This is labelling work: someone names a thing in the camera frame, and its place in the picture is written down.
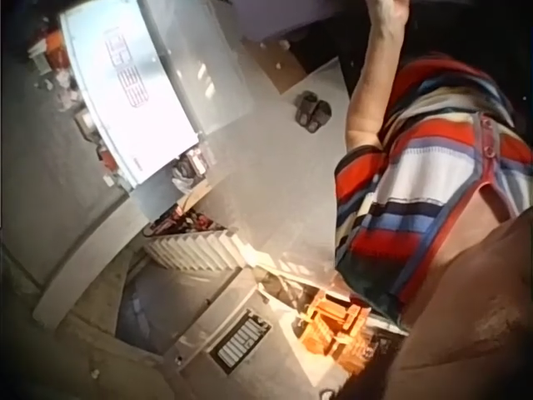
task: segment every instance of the hand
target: hand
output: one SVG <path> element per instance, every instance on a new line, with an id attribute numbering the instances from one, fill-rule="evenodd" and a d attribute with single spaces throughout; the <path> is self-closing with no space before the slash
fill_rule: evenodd
<path id="1" fill-rule="evenodd" d="M 410 0 L 366 0 L 372 28 L 403 37 L 409 19 L 409 3 Z"/>

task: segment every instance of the striped shirt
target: striped shirt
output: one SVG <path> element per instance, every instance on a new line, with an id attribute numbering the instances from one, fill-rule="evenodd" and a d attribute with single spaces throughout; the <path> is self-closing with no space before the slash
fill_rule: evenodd
<path id="1" fill-rule="evenodd" d="M 383 150 L 361 146 L 337 165 L 336 270 L 391 320 L 480 186 L 490 184 L 511 216 L 531 205 L 533 152 L 511 109 L 482 72 L 421 59 L 396 77 Z"/>

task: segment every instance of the floor vent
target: floor vent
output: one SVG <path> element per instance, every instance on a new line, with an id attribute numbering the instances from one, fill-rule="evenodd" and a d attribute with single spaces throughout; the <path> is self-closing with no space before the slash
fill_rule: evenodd
<path id="1" fill-rule="evenodd" d="M 211 350 L 211 357 L 229 375 L 270 329 L 268 322 L 252 310 L 247 310 L 232 330 Z"/>

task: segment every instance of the black slippers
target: black slippers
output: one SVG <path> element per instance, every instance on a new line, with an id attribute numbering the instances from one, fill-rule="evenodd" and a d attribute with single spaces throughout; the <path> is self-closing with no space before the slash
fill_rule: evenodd
<path id="1" fill-rule="evenodd" d="M 309 133 L 315 133 L 326 125 L 331 118 L 331 106 L 328 102 L 318 100 L 313 92 L 301 95 L 300 105 L 296 111 L 296 121 Z"/>

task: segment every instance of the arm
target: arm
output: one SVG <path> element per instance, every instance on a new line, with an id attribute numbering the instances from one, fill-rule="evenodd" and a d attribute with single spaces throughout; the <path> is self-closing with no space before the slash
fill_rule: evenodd
<path id="1" fill-rule="evenodd" d="M 348 107 L 348 151 L 363 144 L 381 147 L 377 134 L 389 103 L 409 14 L 408 0 L 367 0 L 367 3 L 372 28 L 365 65 Z"/>

